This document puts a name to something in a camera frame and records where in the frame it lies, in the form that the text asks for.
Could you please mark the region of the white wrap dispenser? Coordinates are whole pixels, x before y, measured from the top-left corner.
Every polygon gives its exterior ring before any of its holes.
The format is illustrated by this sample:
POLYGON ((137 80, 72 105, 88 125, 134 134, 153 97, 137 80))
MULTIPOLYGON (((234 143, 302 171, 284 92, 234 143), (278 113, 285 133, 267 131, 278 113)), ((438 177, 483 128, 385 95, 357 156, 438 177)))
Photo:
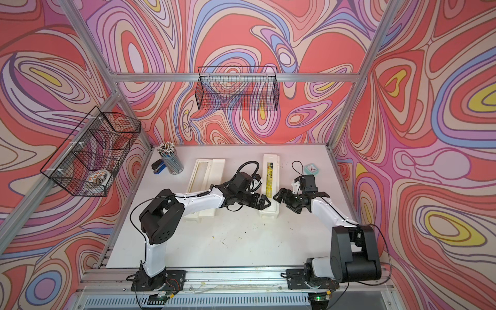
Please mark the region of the white wrap dispenser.
MULTIPOLYGON (((225 159, 197 159, 192 171, 187 192, 206 191, 211 185, 220 184, 226 164, 225 159)), ((201 222, 205 218, 214 218, 214 209, 203 210, 184 216, 184 220, 201 222)))
POLYGON ((280 156, 277 154, 263 155, 261 193, 265 195, 271 205, 260 211, 262 218, 276 219, 280 213, 280 203, 273 199, 280 190, 280 156))

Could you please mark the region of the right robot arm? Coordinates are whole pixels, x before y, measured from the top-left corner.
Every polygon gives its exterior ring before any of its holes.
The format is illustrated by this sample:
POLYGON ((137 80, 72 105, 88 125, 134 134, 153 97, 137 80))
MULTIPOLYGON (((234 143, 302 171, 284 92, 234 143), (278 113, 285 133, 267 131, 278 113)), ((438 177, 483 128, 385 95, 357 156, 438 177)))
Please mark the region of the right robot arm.
POLYGON ((328 193, 319 191, 313 175, 299 176, 292 186, 281 188, 273 199, 297 214, 307 209, 331 233, 329 256, 309 258, 304 265, 306 285, 319 288, 329 281, 380 280, 382 268, 374 228, 360 225, 338 210, 328 193))

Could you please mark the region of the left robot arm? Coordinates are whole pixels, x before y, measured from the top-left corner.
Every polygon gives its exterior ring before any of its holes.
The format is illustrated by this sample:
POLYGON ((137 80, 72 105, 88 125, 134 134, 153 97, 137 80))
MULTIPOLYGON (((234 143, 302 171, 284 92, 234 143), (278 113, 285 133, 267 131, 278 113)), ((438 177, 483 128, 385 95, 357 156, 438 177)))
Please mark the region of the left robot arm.
POLYGON ((165 252, 167 241, 184 216, 232 205, 257 211, 270 207, 268 197, 257 192, 262 185, 259 168, 257 161, 247 161, 239 166, 230 180, 211 185, 206 191, 179 195, 164 189, 148 200, 148 206, 139 215, 140 230, 145 239, 145 261, 134 275, 132 290, 157 291, 165 286, 175 292, 182 290, 181 284, 171 284, 166 272, 165 252))

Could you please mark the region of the teal alarm clock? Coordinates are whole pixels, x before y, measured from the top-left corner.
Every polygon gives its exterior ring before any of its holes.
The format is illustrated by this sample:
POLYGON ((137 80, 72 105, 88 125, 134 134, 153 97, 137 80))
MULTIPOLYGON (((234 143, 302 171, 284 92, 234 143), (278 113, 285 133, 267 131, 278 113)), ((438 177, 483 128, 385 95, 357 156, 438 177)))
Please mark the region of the teal alarm clock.
POLYGON ((319 173, 319 168, 315 164, 308 164, 304 166, 305 174, 317 175, 319 173))

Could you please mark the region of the pencil cup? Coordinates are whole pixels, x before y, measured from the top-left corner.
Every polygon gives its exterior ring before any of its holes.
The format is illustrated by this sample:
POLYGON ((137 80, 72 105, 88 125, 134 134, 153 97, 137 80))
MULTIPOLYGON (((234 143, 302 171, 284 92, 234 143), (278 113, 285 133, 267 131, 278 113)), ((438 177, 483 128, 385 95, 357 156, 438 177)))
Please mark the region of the pencil cup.
POLYGON ((161 143, 157 147, 157 151, 171 174, 177 175, 183 172, 184 167, 176 153, 176 147, 174 143, 161 143))

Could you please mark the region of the blue stapler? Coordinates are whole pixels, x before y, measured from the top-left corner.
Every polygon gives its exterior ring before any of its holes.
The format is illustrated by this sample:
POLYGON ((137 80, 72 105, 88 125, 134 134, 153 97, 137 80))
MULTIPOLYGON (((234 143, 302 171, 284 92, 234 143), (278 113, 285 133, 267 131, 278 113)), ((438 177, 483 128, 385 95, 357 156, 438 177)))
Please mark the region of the blue stapler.
POLYGON ((160 174, 167 167, 166 163, 160 159, 156 160, 152 165, 152 171, 154 174, 160 174))

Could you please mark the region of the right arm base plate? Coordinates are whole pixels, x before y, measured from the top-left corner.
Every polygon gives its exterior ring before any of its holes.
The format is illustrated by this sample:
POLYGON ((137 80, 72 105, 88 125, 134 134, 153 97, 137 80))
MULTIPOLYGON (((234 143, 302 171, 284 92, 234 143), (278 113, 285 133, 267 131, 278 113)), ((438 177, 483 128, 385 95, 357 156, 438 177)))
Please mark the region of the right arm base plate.
POLYGON ((287 269, 280 275, 286 279, 289 290, 325 289, 334 292, 340 288, 340 284, 335 279, 317 277, 311 270, 303 268, 287 269))

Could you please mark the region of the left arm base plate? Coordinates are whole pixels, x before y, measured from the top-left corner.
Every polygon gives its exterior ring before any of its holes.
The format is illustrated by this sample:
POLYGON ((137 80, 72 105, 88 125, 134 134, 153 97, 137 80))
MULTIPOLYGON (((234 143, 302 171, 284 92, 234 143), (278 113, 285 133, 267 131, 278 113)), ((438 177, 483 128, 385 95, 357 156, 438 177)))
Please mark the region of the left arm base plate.
POLYGON ((132 282, 131 290, 143 291, 166 291, 178 293, 183 290, 185 284, 186 270, 164 270, 154 277, 149 277, 143 269, 127 277, 132 282))

